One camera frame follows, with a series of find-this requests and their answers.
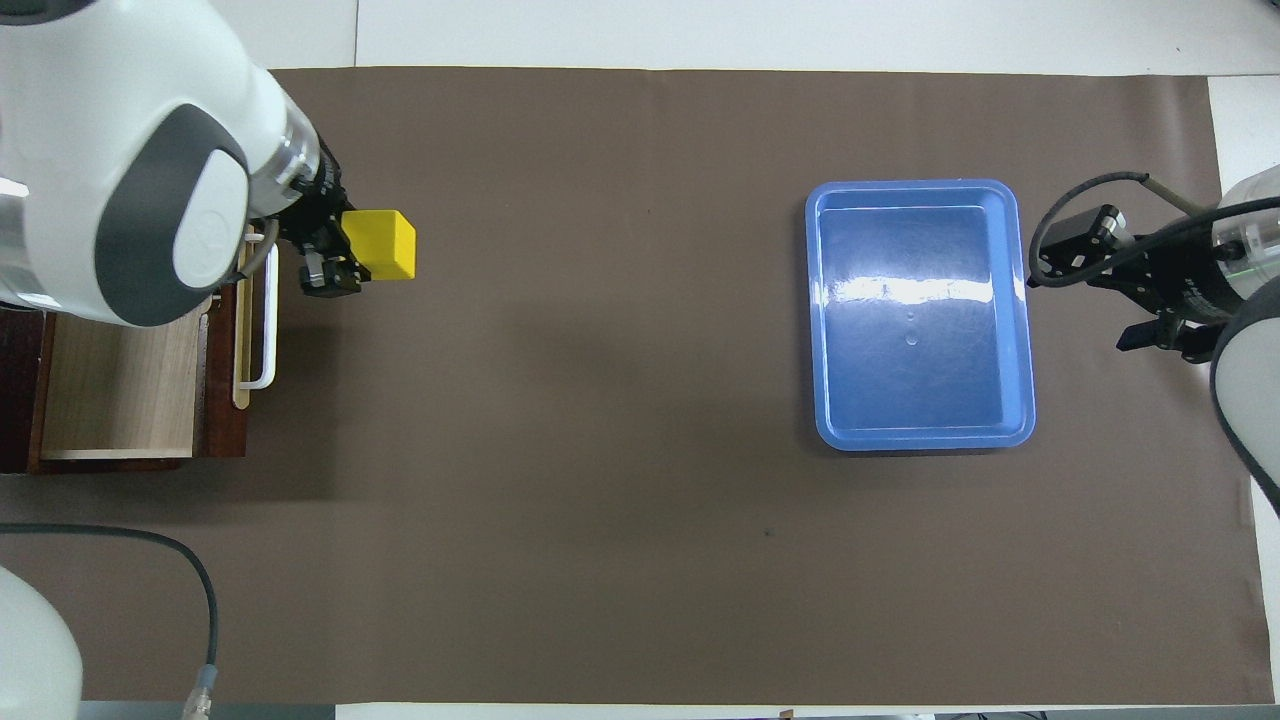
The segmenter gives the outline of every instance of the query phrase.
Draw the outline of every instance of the wooden cabinet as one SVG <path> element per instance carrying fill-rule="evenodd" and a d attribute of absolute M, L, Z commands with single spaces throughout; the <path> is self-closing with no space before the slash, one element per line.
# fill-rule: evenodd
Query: wooden cabinet
<path fill-rule="evenodd" d="M 247 325 L 236 288 L 159 328 L 0 310 L 0 473 L 175 468 L 241 457 Z"/>

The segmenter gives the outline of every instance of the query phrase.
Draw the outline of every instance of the brown mat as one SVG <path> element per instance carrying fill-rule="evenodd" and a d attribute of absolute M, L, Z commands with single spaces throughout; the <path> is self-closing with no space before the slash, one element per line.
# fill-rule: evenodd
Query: brown mat
<path fill-rule="evenodd" d="M 1271 701 L 1245 473 L 1197 370 L 1112 350 L 1143 319 L 1119 295 L 1030 295 L 1023 447 L 851 457 L 813 429 L 814 186 L 993 177 L 1024 234 L 1105 170 L 1216 199 L 1203 79 L 282 77 L 355 201 L 417 223 L 419 279 L 288 288 L 244 461 L 0 483 L 5 518 L 193 544 L 223 701 Z M 0 550 L 72 623 L 86 697 L 186 693 L 180 560 Z"/>

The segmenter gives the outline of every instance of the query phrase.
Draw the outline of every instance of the white handle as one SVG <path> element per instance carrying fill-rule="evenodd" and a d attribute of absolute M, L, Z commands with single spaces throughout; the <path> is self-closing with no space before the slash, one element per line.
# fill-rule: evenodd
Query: white handle
<path fill-rule="evenodd" d="M 256 380 L 241 382 L 241 389 L 262 389 L 275 380 L 275 334 L 280 307 L 280 246 L 273 245 L 266 256 L 262 286 L 262 374 Z"/>

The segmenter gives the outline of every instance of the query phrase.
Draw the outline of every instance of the black cable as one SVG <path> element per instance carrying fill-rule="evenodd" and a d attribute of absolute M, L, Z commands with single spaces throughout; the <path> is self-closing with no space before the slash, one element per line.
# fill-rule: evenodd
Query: black cable
<path fill-rule="evenodd" d="M 160 533 L 148 530 L 134 530 L 132 528 L 113 528 L 110 525 L 72 525 L 60 523 L 0 523 L 0 534 L 40 534 L 40 536 L 99 536 L 113 538 L 132 538 L 163 544 L 169 550 L 175 550 L 200 575 L 200 584 L 205 588 L 205 598 L 209 601 L 209 646 L 205 651 L 205 665 L 218 665 L 218 596 L 214 594 L 214 582 L 209 579 L 209 571 L 200 557 L 186 544 Z"/>
<path fill-rule="evenodd" d="M 1133 181 L 1142 184 L 1148 178 L 1151 178 L 1151 176 L 1147 173 L 1130 173 L 1130 172 L 1107 173 L 1105 176 L 1098 176 L 1096 178 L 1084 181 L 1080 184 L 1066 191 L 1066 193 L 1062 195 L 1062 197 L 1060 197 L 1059 201 L 1055 202 L 1052 208 L 1050 208 L 1048 213 L 1044 214 L 1039 224 L 1036 225 L 1036 232 L 1032 233 L 1030 247 L 1028 249 L 1027 252 L 1028 265 L 1030 268 L 1030 278 L 1036 281 L 1036 283 L 1042 284 L 1044 287 L 1073 286 L 1096 278 L 1117 265 L 1123 265 L 1138 256 L 1142 256 L 1148 251 L 1151 251 L 1153 247 L 1169 242 L 1170 240 L 1180 236 L 1181 233 L 1192 228 L 1210 224 L 1225 218 L 1234 218 L 1236 215 L 1247 215 L 1249 213 L 1256 213 L 1258 210 L 1270 210 L 1272 208 L 1280 208 L 1280 197 L 1263 197 L 1260 200 L 1251 200 L 1248 202 L 1238 202 L 1235 205 L 1228 205 L 1225 208 L 1215 208 L 1211 210 L 1206 210 L 1203 213 L 1197 213 L 1194 215 L 1183 218 L 1169 225 L 1165 225 L 1160 231 L 1143 237 L 1142 240 L 1134 242 L 1133 245 L 1125 247 L 1124 250 L 1120 250 L 1119 252 L 1111 255 L 1106 260 L 1102 260 L 1101 263 L 1094 263 L 1088 268 L 1082 268 L 1074 273 L 1062 277 L 1050 277 L 1044 274 L 1044 270 L 1042 270 L 1039 266 L 1041 245 L 1044 242 L 1044 234 L 1048 232 L 1048 227 L 1052 224 L 1053 219 L 1062 210 L 1062 208 L 1066 206 L 1068 202 L 1070 202 L 1087 190 L 1094 188 L 1100 184 L 1123 179 Z"/>

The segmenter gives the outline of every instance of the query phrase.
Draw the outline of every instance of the white surface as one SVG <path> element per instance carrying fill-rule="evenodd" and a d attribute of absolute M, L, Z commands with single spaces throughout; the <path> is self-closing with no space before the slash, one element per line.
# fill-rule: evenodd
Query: white surface
<path fill-rule="evenodd" d="M 1242 179 L 1280 164 L 1280 132 L 1272 122 L 1280 118 L 1280 77 L 1213 77 L 1208 79 L 1208 95 L 1225 193 Z M 1280 697 L 1280 519 L 1256 484 L 1251 496 L 1262 605 L 1271 633 L 1271 687 Z"/>
<path fill-rule="evenodd" d="M 1280 72 L 1262 0 L 361 0 L 357 65 Z"/>
<path fill-rule="evenodd" d="M 173 238 L 173 272 L 189 288 L 218 282 L 244 237 L 248 176 L 234 158 L 214 150 L 205 160 Z"/>
<path fill-rule="evenodd" d="M 0 717 L 73 720 L 81 673 L 67 623 L 35 588 L 0 568 Z"/>
<path fill-rule="evenodd" d="M 1280 46 L 1280 36 L 1276 37 Z M 1280 76 L 1208 79 L 1217 135 L 1222 192 L 1242 179 L 1280 165 Z"/>
<path fill-rule="evenodd" d="M 357 0 L 210 0 L 266 68 L 347 68 Z"/>
<path fill-rule="evenodd" d="M 1034 710 L 1096 710 L 1098 705 L 1036 707 Z M 370 702 L 339 705 L 337 720 L 732 720 L 778 717 L 895 717 L 933 720 L 934 715 L 961 712 L 1014 712 L 1025 706 L 852 706 L 852 705 L 554 705 L 467 702 Z"/>

